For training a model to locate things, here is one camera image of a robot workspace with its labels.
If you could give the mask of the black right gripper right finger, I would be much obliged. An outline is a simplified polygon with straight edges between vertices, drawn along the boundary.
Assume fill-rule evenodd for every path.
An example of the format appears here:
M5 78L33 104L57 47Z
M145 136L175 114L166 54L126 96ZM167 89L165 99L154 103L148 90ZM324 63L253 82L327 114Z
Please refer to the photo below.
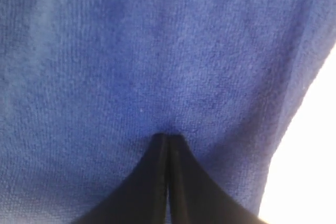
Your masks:
M225 193L198 163L181 135L169 135L169 202L172 223L261 224Z

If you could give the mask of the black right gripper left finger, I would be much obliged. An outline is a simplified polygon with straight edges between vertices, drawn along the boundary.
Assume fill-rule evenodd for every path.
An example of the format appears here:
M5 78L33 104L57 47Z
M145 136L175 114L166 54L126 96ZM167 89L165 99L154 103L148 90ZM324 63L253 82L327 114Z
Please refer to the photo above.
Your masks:
M152 136L132 173L105 200L76 223L164 223L167 200L168 140Z

